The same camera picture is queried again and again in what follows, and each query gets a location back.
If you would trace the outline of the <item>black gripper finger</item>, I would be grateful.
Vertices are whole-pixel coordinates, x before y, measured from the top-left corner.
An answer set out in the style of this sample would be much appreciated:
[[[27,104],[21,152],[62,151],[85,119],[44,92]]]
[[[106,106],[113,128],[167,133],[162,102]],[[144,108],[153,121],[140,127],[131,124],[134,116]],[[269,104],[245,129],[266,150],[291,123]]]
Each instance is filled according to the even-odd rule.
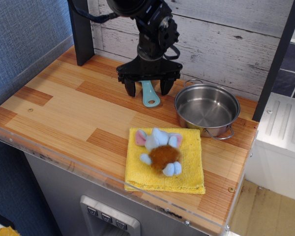
[[[174,84],[174,79],[173,78],[161,79],[160,80],[161,94],[162,95],[167,95],[170,92],[173,84]]]
[[[131,97],[135,97],[135,95],[136,95],[135,82],[131,81],[129,79],[124,79],[124,85],[125,85],[125,89],[127,91],[127,94]]]

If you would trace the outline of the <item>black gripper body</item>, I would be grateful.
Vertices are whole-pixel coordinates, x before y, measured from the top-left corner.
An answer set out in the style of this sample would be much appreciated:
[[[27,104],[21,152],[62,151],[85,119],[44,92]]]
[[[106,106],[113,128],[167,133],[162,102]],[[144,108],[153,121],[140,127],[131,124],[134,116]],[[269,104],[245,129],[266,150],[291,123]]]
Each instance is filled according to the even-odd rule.
[[[118,81],[138,82],[143,80],[160,80],[163,84],[173,84],[180,78],[182,64],[160,58],[153,61],[137,56],[132,61],[117,67]]]

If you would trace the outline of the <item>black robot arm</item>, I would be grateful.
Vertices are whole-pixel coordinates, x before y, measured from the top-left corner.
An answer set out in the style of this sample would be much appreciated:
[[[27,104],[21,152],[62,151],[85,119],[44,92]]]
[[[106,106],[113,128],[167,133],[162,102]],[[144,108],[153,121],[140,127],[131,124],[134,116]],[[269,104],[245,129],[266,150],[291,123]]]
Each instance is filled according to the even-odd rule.
[[[109,0],[108,6],[121,17],[136,21],[139,30],[137,56],[117,68],[118,80],[128,95],[136,94],[135,83],[159,80],[161,93],[166,95],[174,81],[180,78],[182,64],[175,62],[180,52],[177,24],[172,10],[163,0]]]

